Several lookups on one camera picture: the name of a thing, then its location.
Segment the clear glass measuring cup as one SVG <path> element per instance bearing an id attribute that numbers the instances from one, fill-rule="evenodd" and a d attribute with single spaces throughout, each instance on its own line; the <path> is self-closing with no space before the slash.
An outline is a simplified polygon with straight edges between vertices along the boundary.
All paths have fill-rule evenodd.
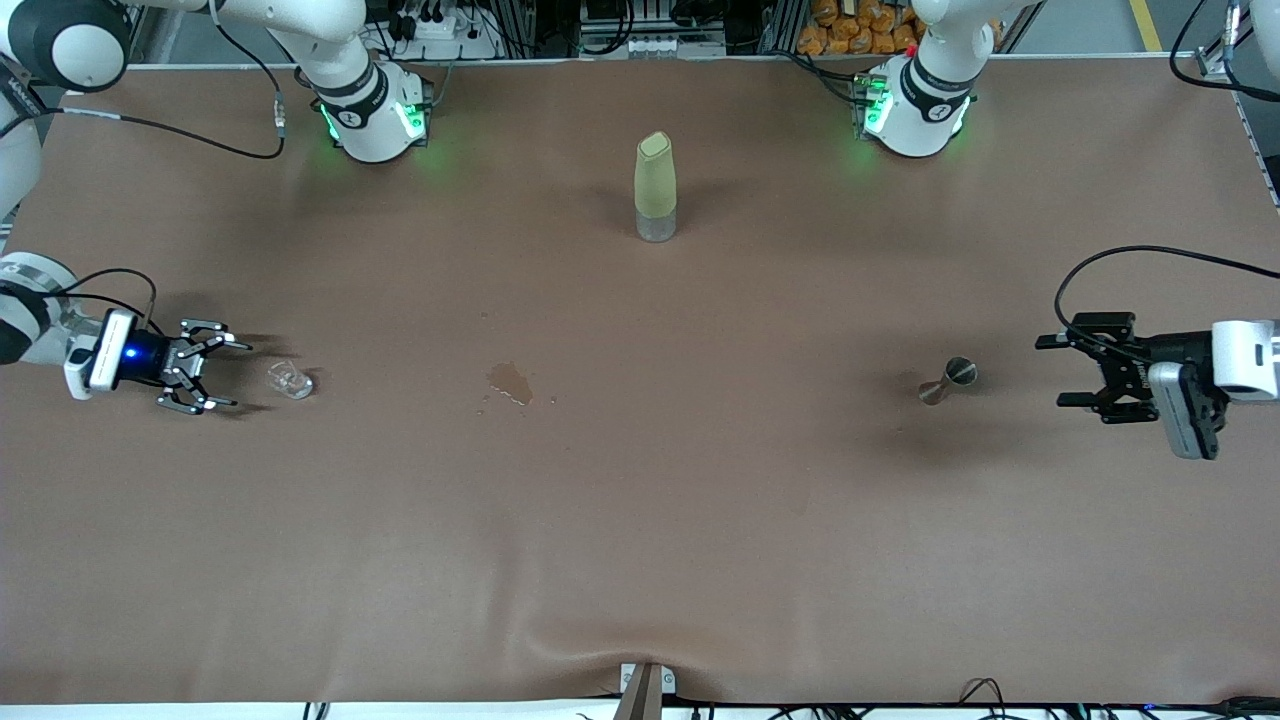
<path id="1" fill-rule="evenodd" d="M 274 392 L 291 398 L 307 398 L 315 388 L 314 379 L 292 360 L 280 360 L 266 369 L 268 386 Z"/>

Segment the steel double jigger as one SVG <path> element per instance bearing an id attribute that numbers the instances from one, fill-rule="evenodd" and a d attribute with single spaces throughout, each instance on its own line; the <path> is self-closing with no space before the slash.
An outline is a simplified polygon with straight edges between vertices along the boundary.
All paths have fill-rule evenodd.
<path id="1" fill-rule="evenodd" d="M 964 356 L 954 356 L 945 364 L 941 378 L 922 383 L 916 395 L 923 404 L 936 406 L 942 404 L 955 391 L 975 384 L 977 379 L 978 369 L 973 360 Z"/>

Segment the olive sleeved shaker bottle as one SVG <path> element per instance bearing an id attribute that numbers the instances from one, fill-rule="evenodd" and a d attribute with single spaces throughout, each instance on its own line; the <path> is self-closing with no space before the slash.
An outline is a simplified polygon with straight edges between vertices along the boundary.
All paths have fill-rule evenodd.
<path id="1" fill-rule="evenodd" d="M 634 170 L 636 229 L 641 240 L 663 243 L 677 225 L 677 176 L 673 145 L 666 132 L 657 131 L 636 147 Z"/>

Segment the brown liquid spill puddle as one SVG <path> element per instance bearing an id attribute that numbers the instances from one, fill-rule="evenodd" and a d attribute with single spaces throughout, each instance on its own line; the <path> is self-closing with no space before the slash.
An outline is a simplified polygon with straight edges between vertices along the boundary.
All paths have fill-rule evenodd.
<path id="1" fill-rule="evenodd" d="M 513 404 L 529 406 L 534 400 L 529 374 L 515 361 L 498 363 L 486 374 L 489 387 Z"/>

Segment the white power strip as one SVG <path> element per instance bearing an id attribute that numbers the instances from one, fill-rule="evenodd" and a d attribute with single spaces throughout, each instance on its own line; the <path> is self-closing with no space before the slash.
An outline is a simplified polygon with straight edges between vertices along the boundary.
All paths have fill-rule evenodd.
<path id="1" fill-rule="evenodd" d="M 495 60 L 508 56 L 495 17 L 484 8 L 448 0 L 406 8 L 392 56 L 401 61 Z"/>

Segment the orange snack bag pile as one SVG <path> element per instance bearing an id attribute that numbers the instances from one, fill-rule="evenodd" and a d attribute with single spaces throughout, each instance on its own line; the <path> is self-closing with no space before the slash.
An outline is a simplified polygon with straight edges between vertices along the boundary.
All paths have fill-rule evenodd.
<path id="1" fill-rule="evenodd" d="M 927 24 L 909 0 L 806 0 L 794 51 L 800 55 L 893 55 L 915 47 Z"/>

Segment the brown table mat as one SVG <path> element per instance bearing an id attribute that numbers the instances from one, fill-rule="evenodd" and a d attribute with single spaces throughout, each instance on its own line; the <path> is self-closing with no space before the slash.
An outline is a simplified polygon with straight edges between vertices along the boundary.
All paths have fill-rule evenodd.
<path id="1" fill-rule="evenodd" d="M 550 698 L 644 660 L 768 705 L 1280 696 L 1280 407 L 1189 462 L 1057 407 L 1100 373 L 1034 347 L 1106 249 L 1280 269 L 1228 94 L 1001 59 L 908 160 L 783 60 L 475 65 L 366 167 L 282 83 L 274 161 L 52 122 L 12 246 L 255 351 L 200 418 L 0 368 L 0 703 Z M 954 356 L 975 384 L 923 404 Z"/>

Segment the white terminal block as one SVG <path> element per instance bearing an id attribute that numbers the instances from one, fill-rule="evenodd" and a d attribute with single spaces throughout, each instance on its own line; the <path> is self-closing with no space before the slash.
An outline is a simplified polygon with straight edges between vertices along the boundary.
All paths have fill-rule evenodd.
<path id="1" fill-rule="evenodd" d="M 627 59 L 701 59 L 726 55 L 718 36 L 708 35 L 640 35 L 623 46 Z"/>

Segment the aluminium frame rail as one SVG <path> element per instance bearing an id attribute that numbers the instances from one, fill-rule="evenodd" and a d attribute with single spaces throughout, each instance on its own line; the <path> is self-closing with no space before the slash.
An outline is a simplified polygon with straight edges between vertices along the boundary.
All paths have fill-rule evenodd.
<path id="1" fill-rule="evenodd" d="M 1229 81 L 1234 81 L 1234 76 L 1229 70 L 1230 61 L 1225 59 L 1222 45 L 1220 42 L 1215 42 L 1212 46 L 1198 47 L 1196 50 L 1196 63 L 1202 78 L 1211 83 L 1226 85 Z M 1276 190 L 1276 184 L 1274 183 L 1266 159 L 1260 150 L 1253 127 L 1247 117 L 1242 96 L 1235 91 L 1231 92 L 1231 96 L 1270 200 L 1276 208 L 1277 214 L 1280 214 L 1280 193 Z"/>

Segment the metal table clamp bracket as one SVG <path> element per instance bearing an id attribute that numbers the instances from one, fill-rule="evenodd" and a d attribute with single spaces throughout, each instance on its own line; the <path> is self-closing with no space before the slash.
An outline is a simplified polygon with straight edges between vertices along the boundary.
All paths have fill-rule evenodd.
<path id="1" fill-rule="evenodd" d="M 675 696 L 676 691 L 673 669 L 653 662 L 623 664 L 613 720 L 662 720 L 666 697 Z"/>

